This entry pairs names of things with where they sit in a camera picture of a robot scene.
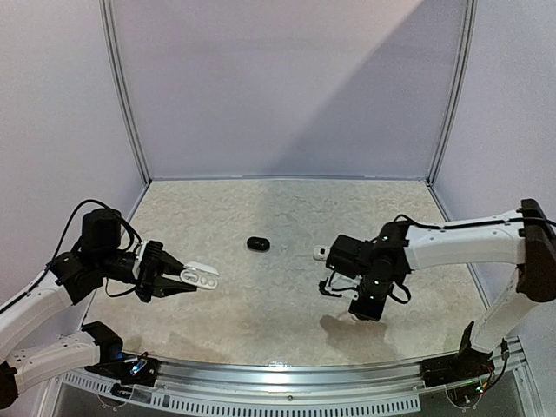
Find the white oval charging case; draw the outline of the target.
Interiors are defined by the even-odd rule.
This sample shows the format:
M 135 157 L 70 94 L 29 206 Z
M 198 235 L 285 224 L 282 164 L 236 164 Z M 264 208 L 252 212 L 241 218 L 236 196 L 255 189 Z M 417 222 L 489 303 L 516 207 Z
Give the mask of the white oval charging case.
M 219 277 L 220 274 L 216 268 L 196 261 L 184 264 L 183 270 L 179 274 L 183 283 L 205 290 L 216 289 Z

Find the white stem earbud charging case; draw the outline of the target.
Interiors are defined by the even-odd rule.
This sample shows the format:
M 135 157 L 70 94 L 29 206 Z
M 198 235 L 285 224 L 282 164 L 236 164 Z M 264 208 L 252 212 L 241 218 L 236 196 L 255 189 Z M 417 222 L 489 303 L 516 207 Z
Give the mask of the white stem earbud charging case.
M 326 261 L 330 253 L 330 247 L 317 246 L 313 250 L 313 259 L 316 261 Z

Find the black earbud charging case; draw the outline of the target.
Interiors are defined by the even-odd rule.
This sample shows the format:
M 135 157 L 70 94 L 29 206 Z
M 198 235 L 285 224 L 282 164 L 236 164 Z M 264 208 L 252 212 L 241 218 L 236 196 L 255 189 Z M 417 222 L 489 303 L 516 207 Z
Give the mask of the black earbud charging case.
M 247 247 L 257 252 L 266 252 L 270 249 L 270 241 L 264 237 L 251 236 L 247 239 Z

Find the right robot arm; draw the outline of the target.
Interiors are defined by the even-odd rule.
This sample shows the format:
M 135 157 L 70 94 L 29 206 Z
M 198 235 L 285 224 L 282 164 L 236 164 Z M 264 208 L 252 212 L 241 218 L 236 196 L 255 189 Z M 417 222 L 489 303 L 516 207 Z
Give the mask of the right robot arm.
M 506 263 L 515 267 L 506 290 L 463 334 L 461 350 L 449 371 L 468 378 L 521 320 L 555 299 L 555 223 L 539 203 L 524 199 L 515 210 L 459 222 L 425 224 L 406 215 L 386 223 L 370 241 L 338 235 L 328 251 L 329 278 L 322 295 L 347 297 L 349 311 L 378 321 L 394 289 L 403 292 L 407 275 L 417 270 L 469 263 Z

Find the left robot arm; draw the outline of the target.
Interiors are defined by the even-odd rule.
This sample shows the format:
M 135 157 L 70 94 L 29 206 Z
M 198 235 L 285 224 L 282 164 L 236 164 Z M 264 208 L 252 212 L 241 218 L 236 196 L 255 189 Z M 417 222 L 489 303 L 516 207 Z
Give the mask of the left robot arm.
M 180 279 L 184 269 L 162 243 L 142 241 L 119 211 L 97 208 L 86 214 L 72 249 L 56 251 L 38 277 L 1 307 L 1 406 L 7 408 L 30 387 L 80 367 L 123 385 L 153 386 L 160 362 L 146 353 L 124 353 L 122 339 L 100 321 L 50 345 L 19 344 L 111 280 L 128 284 L 145 303 L 195 292 L 196 286 Z

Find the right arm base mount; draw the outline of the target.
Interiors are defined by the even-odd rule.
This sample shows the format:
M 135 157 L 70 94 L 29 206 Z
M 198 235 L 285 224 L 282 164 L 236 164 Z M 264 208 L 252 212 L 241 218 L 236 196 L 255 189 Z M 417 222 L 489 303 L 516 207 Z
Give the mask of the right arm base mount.
M 420 362 L 420 376 L 426 387 L 438 387 L 490 374 L 494 370 L 493 353 L 464 349 L 455 354 L 433 357 Z

